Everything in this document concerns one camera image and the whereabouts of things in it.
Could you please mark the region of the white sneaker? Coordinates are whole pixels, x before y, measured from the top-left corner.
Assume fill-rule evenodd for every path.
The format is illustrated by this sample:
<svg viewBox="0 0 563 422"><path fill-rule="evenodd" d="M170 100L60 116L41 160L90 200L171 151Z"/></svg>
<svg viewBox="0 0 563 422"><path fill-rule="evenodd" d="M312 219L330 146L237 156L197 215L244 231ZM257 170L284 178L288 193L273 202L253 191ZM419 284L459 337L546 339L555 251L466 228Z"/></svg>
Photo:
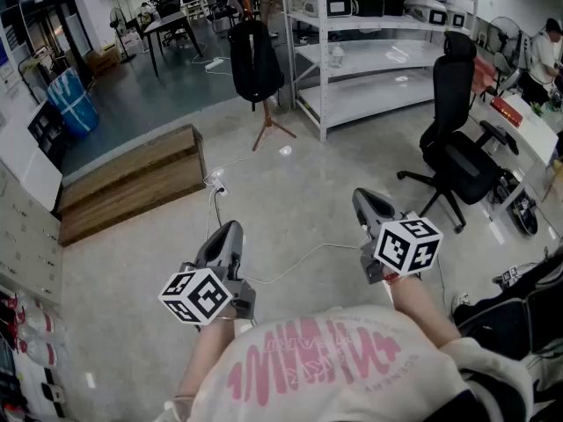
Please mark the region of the white sneaker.
<svg viewBox="0 0 563 422"><path fill-rule="evenodd" d="M466 307L471 306L471 299L467 292L459 292L454 295L451 303L451 318L456 318L456 313L463 312Z"/></svg>

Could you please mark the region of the white table black legs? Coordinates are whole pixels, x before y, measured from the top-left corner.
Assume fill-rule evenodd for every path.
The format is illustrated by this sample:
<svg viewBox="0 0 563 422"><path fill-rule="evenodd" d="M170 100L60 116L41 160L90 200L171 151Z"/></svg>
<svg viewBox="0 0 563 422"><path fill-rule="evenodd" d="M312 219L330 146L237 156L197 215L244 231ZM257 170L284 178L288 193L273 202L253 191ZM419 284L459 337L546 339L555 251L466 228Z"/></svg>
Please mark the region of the white table black legs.
<svg viewBox="0 0 563 422"><path fill-rule="evenodd" d="M194 31L192 30L192 27L189 24L187 16L182 11L176 11L159 20L153 21L143 32L143 36L147 40L149 45L150 59L155 76L158 76L158 71L157 71L157 63L155 57L155 48L153 46L151 35L153 33L156 34L159 49L161 55L163 55L164 53L162 49L162 42L160 41L159 34L163 31L171 31L172 28L179 26L181 26L185 30L198 56L203 57L202 51L194 35Z"/></svg>

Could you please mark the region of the beige filing cabinet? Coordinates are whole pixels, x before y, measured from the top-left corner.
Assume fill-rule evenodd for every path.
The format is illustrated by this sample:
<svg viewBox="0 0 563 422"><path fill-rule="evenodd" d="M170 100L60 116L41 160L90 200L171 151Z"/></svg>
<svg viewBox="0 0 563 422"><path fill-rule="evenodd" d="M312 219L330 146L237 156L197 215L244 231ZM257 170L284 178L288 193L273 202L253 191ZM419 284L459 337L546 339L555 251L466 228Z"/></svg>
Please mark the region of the beige filing cabinet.
<svg viewBox="0 0 563 422"><path fill-rule="evenodd" d="M62 299L61 223L0 161L0 285L43 302Z"/></svg>

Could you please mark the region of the cardboard box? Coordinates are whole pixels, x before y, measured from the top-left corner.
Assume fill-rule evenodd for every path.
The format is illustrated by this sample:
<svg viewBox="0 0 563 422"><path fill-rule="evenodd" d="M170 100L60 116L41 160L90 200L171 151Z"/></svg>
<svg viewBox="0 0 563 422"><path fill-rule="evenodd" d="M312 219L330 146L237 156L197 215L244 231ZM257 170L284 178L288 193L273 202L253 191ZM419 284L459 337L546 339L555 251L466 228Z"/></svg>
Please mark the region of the cardboard box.
<svg viewBox="0 0 563 422"><path fill-rule="evenodd" d="M121 53L112 45L106 50L92 50L85 56L85 61L94 76L101 76L121 63Z"/></svg>

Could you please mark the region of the white desk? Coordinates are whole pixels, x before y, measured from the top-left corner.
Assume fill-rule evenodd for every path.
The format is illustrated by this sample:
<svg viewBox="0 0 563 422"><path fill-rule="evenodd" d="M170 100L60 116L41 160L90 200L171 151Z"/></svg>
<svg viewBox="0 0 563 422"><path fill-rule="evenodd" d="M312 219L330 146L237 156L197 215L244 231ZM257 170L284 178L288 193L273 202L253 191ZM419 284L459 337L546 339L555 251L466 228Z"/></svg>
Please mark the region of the white desk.
<svg viewBox="0 0 563 422"><path fill-rule="evenodd" d="M523 173L522 180L515 190L489 215L491 222L495 222L518 194L525 191L531 180L545 170L558 140L552 128L537 116L519 95L512 94L501 99L523 117L519 127L515 127L493 109L490 103L485 104L479 98L475 100L470 115L476 121L487 120L494 126L503 127L515 139L520 152L525 153L532 163Z"/></svg>

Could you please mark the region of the grey pedestal fan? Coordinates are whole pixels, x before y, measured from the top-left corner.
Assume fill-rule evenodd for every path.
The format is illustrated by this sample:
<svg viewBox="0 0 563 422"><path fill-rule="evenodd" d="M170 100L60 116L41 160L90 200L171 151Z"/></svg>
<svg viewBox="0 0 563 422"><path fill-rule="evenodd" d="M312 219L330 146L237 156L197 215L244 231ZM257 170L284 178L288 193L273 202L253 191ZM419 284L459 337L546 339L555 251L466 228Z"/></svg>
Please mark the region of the grey pedestal fan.
<svg viewBox="0 0 563 422"><path fill-rule="evenodd" d="M509 75L519 66L523 32L507 17L494 18L486 30L486 49L494 55L494 66Z"/></svg>

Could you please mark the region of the person's left forearm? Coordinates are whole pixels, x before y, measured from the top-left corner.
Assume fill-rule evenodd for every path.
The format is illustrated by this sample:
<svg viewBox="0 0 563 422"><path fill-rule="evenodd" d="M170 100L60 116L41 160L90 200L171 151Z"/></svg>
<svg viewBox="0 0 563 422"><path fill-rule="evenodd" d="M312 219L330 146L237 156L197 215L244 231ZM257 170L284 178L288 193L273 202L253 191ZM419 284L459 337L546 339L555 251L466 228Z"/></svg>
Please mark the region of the person's left forearm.
<svg viewBox="0 0 563 422"><path fill-rule="evenodd" d="M234 320L234 312L229 310L201 328L176 398L193 398L197 395L205 378L235 338Z"/></svg>

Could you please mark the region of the black cube shelf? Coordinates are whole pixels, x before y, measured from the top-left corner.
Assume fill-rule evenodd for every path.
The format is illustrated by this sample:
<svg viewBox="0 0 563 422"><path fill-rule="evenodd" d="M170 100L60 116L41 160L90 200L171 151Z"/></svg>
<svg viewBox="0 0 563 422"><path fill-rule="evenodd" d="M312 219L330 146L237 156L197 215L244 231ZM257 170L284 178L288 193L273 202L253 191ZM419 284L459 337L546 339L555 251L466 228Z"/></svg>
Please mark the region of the black cube shelf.
<svg viewBox="0 0 563 422"><path fill-rule="evenodd" d="M57 170L69 147L69 131L63 123L58 110L48 101L43 102L28 126L39 149L46 155Z"/></svg>

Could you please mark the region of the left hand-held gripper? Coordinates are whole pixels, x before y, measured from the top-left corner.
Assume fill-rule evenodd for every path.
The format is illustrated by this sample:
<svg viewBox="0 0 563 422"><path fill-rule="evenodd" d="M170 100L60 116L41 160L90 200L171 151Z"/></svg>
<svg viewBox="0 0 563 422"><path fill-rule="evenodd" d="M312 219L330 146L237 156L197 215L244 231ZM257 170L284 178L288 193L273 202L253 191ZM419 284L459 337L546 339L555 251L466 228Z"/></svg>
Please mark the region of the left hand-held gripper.
<svg viewBox="0 0 563 422"><path fill-rule="evenodd" d="M254 319L256 292L238 277L243 234L239 222L225 223L198 250L194 264L181 264L165 283L158 300L181 323L208 325L227 307L236 319Z"/></svg>

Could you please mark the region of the person's right forearm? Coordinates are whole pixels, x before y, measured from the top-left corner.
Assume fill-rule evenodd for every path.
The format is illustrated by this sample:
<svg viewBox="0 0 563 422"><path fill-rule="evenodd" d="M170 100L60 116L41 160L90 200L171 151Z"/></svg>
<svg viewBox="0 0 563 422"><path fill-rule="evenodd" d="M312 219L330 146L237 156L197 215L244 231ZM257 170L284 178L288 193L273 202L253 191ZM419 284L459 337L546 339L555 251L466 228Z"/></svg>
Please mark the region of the person's right forearm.
<svg viewBox="0 0 563 422"><path fill-rule="evenodd" d="M420 279L392 273L385 280L395 310L411 318L436 348L461 338L457 327L435 306Z"/></svg>

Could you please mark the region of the pink chair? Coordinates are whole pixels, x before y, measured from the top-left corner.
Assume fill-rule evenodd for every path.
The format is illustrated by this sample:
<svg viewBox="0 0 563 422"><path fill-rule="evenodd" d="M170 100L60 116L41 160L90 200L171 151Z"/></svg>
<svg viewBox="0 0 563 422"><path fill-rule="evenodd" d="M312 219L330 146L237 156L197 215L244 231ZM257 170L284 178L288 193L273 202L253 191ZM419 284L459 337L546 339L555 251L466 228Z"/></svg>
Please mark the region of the pink chair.
<svg viewBox="0 0 563 422"><path fill-rule="evenodd" d="M498 95L496 78L496 68L493 64L485 61L480 55L476 55L473 59L474 72L472 77L472 100L470 106L474 103L477 96L484 97L489 94L493 97Z"/></svg>

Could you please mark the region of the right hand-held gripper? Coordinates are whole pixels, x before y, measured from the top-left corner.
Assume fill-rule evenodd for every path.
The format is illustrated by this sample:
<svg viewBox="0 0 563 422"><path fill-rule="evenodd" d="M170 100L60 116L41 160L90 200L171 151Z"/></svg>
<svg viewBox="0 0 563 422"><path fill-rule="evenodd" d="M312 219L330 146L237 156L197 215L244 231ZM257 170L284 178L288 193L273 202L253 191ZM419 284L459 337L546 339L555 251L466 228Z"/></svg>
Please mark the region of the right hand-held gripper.
<svg viewBox="0 0 563 422"><path fill-rule="evenodd" d="M434 265L442 232L427 217L414 217L395 200L365 188L354 190L352 203L370 238L361 248L361 265L369 284L385 280L385 266L398 276L407 276ZM402 220L381 224L382 219Z"/></svg>

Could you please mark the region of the person's cream printed shirt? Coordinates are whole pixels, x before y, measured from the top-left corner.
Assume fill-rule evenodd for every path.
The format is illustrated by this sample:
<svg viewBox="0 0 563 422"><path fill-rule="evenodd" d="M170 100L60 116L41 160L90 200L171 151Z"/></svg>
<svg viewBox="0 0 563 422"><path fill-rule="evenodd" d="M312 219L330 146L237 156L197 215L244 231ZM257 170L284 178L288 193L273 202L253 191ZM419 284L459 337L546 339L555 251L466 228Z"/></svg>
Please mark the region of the person's cream printed shirt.
<svg viewBox="0 0 563 422"><path fill-rule="evenodd" d="M472 338L435 346L409 317L362 305L235 337L198 390L155 422L530 422L526 367Z"/></svg>

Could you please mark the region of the black bag white trim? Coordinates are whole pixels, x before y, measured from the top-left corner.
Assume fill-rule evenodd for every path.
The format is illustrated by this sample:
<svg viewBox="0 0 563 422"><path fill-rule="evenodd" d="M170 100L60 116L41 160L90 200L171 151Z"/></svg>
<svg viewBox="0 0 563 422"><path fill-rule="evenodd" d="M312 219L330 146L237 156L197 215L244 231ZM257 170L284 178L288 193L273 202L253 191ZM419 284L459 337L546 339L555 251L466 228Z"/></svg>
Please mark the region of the black bag white trim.
<svg viewBox="0 0 563 422"><path fill-rule="evenodd" d="M513 360L563 343L563 245L526 271L510 267L493 283L498 295L456 313L463 336Z"/></svg>

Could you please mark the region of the black round device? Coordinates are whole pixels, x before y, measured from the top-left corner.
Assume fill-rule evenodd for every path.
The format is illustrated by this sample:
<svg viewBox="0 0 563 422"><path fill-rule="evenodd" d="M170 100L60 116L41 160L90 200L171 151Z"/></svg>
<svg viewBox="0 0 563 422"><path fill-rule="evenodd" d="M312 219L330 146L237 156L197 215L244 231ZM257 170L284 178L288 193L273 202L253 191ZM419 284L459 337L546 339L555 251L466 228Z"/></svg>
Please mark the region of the black round device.
<svg viewBox="0 0 563 422"><path fill-rule="evenodd" d="M519 193L508 205L508 214L525 236L535 236L538 230L536 202L525 192Z"/></svg>

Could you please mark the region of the plastic-wrapped white red item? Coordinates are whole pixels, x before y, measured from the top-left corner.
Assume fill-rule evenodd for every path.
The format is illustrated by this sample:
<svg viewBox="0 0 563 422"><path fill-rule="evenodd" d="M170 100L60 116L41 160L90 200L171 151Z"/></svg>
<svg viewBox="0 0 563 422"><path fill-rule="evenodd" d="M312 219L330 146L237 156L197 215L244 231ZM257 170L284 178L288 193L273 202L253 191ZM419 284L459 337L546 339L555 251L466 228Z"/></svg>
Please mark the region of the plastic-wrapped white red item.
<svg viewBox="0 0 563 422"><path fill-rule="evenodd" d="M16 313L18 330L27 337L50 337L55 335L55 320L43 309L22 307Z"/></svg>
<svg viewBox="0 0 563 422"><path fill-rule="evenodd" d="M62 347L42 338L20 339L18 344L32 362L44 368L57 368L62 358Z"/></svg>

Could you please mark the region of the black pedestal fan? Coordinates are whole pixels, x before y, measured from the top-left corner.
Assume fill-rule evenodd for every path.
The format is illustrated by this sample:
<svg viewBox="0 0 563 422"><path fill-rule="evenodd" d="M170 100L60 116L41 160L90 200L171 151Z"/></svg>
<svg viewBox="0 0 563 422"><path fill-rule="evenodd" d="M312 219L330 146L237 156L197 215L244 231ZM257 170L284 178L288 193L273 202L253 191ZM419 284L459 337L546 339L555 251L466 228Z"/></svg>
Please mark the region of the black pedestal fan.
<svg viewBox="0 0 563 422"><path fill-rule="evenodd" d="M135 54L130 55L125 47L123 37L127 33L126 20L120 8L112 8L110 11L110 27L115 30L115 34L121 46L121 62L129 63L135 58Z"/></svg>

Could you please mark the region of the wooden coat stand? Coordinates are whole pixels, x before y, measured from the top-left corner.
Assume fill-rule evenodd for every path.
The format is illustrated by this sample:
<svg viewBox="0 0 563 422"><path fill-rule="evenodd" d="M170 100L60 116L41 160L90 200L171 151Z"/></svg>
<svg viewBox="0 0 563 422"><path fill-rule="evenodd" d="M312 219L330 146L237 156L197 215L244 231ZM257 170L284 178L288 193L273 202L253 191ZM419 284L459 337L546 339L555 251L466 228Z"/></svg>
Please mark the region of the wooden coat stand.
<svg viewBox="0 0 563 422"><path fill-rule="evenodd" d="M252 5L251 5L251 0L243 0L243 3L244 3L243 19L244 20L253 20L253 10L252 10ZM262 106L263 106L264 120L263 120L262 128L261 128L253 146L252 146L252 152L253 153L257 153L259 151L260 141L261 141L263 135L266 133L267 130L272 130L274 128L277 128L277 129L280 129L281 131L283 131L284 133L286 133L287 135L289 135L290 137L296 139L296 135L294 133L292 133L290 130L288 130L286 127L284 127L282 124L276 122L271 117L268 102L266 100L262 101Z"/></svg>

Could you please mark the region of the white metal shelving unit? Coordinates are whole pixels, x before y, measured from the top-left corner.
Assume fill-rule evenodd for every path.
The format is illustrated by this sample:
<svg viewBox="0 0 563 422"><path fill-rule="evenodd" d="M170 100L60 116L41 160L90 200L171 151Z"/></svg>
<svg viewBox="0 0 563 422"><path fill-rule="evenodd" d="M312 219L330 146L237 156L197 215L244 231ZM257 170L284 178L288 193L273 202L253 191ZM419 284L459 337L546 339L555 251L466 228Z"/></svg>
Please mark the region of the white metal shelving unit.
<svg viewBox="0 0 563 422"><path fill-rule="evenodd" d="M464 28L423 23L404 8L402 17L328 18L326 0L319 16L303 13L303 0L282 0L289 60L289 92L294 106L321 136L349 122L432 100L432 69L447 31L472 34L479 0L436 0L465 11ZM340 69L329 66L339 43Z"/></svg>

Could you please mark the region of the wooden step platform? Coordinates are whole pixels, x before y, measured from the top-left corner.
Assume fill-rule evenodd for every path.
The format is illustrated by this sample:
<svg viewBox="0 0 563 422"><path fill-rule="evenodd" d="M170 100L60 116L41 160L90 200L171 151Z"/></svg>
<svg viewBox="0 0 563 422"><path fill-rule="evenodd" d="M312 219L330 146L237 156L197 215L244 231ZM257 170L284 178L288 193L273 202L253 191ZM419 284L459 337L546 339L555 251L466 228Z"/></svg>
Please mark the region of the wooden step platform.
<svg viewBox="0 0 563 422"><path fill-rule="evenodd" d="M62 189L59 244L68 247L206 187L201 134L191 125L131 149Z"/></svg>

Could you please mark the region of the white cabinet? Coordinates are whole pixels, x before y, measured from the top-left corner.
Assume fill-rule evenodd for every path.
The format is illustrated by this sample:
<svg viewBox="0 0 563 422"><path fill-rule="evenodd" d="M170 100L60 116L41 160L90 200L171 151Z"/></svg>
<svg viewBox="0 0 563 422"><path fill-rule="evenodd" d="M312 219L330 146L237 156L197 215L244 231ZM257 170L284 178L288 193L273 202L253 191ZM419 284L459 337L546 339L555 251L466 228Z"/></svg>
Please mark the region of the white cabinet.
<svg viewBox="0 0 563 422"><path fill-rule="evenodd" d="M0 128L0 159L22 187L50 212L55 207L62 174L29 130L43 116L47 103L26 116L12 118Z"/></svg>

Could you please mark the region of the red box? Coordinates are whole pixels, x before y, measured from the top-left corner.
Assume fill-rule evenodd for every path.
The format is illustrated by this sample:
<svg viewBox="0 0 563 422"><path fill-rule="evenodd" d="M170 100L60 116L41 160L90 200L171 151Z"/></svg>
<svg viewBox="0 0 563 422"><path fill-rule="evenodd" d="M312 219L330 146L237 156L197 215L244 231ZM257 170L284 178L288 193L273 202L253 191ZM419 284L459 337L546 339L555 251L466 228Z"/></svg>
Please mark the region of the red box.
<svg viewBox="0 0 563 422"><path fill-rule="evenodd" d="M507 98L494 97L490 105L515 128L521 126L523 116L530 108L528 104L516 94L508 96Z"/></svg>

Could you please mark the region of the blue wrapped bundle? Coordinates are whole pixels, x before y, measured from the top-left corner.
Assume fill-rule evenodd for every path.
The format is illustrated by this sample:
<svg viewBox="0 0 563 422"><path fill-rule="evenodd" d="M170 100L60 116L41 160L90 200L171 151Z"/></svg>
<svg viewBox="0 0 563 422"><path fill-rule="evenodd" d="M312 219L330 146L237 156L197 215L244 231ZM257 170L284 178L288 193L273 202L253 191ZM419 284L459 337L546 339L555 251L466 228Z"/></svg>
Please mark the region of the blue wrapped bundle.
<svg viewBox="0 0 563 422"><path fill-rule="evenodd" d="M49 86L48 102L62 116L67 129L77 138L86 137L99 124L99 114L73 67L67 68Z"/></svg>

